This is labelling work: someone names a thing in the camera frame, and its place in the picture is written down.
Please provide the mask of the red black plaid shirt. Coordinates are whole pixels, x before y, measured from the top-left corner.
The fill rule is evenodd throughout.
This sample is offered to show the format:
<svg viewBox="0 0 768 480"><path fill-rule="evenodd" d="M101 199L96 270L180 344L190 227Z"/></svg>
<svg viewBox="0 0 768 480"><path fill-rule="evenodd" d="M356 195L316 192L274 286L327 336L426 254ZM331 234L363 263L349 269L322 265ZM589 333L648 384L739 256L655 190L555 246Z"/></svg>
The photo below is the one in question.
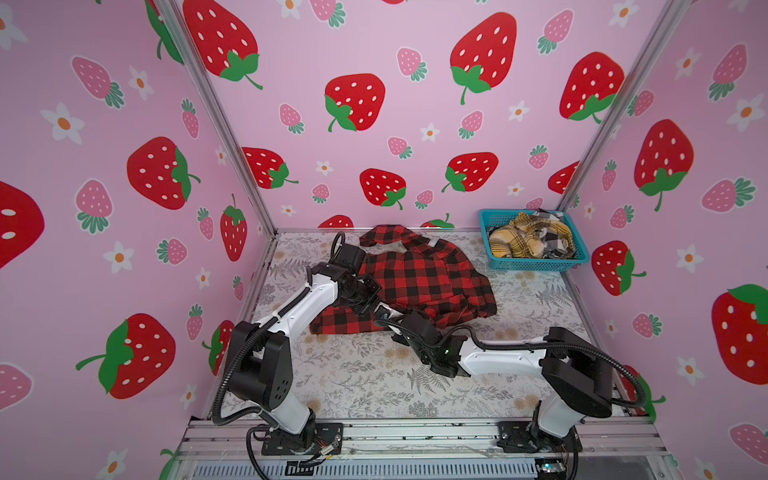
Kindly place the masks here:
<svg viewBox="0 0 768 480"><path fill-rule="evenodd" d="M398 311L419 310L439 329L497 313L489 279L453 243L401 225L379 225L359 237L362 248L388 244L404 250L368 253L358 269L381 286L381 301Z"/></svg>

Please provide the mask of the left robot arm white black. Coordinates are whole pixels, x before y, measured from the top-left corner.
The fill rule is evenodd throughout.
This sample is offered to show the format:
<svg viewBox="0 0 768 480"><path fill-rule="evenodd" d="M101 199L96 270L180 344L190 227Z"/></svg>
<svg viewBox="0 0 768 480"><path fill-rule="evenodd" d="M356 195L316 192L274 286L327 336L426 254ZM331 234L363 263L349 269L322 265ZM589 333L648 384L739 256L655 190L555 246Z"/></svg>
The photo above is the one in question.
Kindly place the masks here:
<svg viewBox="0 0 768 480"><path fill-rule="evenodd" d="M284 435L311 443L315 415L292 390L292 343L329 306L368 314L379 304L380 286L360 274L366 253L339 243L330 259L309 268L304 286L257 323L242 321L232 333L211 419L223 426L257 415Z"/></svg>

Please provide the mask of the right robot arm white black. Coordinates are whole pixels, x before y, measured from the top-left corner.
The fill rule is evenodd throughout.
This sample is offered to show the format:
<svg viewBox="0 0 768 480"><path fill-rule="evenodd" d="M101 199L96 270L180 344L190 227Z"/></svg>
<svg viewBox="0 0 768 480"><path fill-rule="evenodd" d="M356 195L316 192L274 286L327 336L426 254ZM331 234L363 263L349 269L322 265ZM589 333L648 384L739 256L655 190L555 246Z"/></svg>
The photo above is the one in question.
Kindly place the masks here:
<svg viewBox="0 0 768 480"><path fill-rule="evenodd" d="M537 452L575 439L575 427L587 417L613 413L612 365L604 352L570 330L552 327L534 340L512 343L482 341L469 325L439 331L422 313L397 312L383 305L374 324L394 332L419 360L448 378L485 374L526 376L546 381L551 393L539 401L531 421L516 425L501 441L514 452Z"/></svg>

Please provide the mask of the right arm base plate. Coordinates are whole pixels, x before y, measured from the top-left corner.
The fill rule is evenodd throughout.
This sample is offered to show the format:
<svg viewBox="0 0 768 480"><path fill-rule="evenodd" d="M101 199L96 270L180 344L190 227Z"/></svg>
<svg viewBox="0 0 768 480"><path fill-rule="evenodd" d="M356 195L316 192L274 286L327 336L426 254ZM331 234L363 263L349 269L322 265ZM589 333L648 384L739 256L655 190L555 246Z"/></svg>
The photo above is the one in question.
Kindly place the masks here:
<svg viewBox="0 0 768 480"><path fill-rule="evenodd" d="M539 431L532 422L504 421L499 422L497 427L499 438L496 445L505 453L581 453L583 450L574 428L564 438L558 438Z"/></svg>

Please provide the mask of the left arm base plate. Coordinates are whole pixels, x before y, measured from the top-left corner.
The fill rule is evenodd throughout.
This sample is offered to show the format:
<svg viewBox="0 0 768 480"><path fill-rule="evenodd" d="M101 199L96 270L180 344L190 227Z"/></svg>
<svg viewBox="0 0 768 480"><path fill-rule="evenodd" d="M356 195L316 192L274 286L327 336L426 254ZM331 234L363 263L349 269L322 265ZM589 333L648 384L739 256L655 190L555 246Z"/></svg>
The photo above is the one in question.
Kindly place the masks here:
<svg viewBox="0 0 768 480"><path fill-rule="evenodd" d="M264 435L261 454L263 456L336 455L341 452L343 432L344 424L338 422L310 422L299 434L276 429Z"/></svg>

